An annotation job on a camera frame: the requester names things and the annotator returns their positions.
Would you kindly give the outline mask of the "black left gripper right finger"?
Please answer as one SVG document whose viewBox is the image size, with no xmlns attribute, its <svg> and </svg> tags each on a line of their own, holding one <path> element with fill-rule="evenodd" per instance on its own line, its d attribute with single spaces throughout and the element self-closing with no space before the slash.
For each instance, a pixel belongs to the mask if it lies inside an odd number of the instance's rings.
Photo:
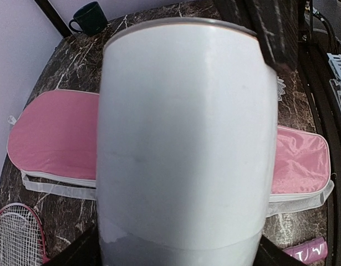
<svg viewBox="0 0 341 266">
<path fill-rule="evenodd" d="M 279 249 L 268 238 L 261 237 L 253 266 L 306 266 Z"/>
</svg>

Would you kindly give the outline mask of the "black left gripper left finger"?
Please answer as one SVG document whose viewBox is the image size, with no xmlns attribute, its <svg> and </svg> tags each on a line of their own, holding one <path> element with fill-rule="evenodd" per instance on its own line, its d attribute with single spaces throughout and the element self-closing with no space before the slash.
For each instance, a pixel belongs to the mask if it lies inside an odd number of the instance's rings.
<svg viewBox="0 0 341 266">
<path fill-rule="evenodd" d="M 98 228 L 90 227 L 87 229 L 45 265 L 100 265 Z"/>
</svg>

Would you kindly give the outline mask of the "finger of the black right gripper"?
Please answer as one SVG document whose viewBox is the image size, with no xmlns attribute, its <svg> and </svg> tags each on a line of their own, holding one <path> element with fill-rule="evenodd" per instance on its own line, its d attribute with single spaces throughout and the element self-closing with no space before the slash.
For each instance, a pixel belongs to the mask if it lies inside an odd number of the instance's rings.
<svg viewBox="0 0 341 266">
<path fill-rule="evenodd" d="M 273 69 L 295 69 L 298 54 L 297 1 L 245 1 L 263 58 Z"/>
</svg>

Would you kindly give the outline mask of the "white plastic shuttlecock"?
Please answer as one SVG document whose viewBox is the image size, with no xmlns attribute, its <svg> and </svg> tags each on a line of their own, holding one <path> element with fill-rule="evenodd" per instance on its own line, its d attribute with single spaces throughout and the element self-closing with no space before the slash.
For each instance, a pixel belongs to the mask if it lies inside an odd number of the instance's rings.
<svg viewBox="0 0 341 266">
<path fill-rule="evenodd" d="M 285 88 L 286 84 L 284 83 L 284 80 L 277 77 L 277 100 L 282 101 L 283 96 L 286 94 Z"/>
</svg>

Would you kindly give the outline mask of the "white shuttlecock tube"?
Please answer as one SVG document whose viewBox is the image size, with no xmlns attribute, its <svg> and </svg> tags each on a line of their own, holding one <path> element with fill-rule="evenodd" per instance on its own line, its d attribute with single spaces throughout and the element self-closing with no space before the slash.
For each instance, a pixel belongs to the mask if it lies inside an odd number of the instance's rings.
<svg viewBox="0 0 341 266">
<path fill-rule="evenodd" d="M 277 74 L 245 27 L 178 17 L 111 37 L 97 137 L 103 264 L 252 265 L 277 118 Z"/>
</svg>

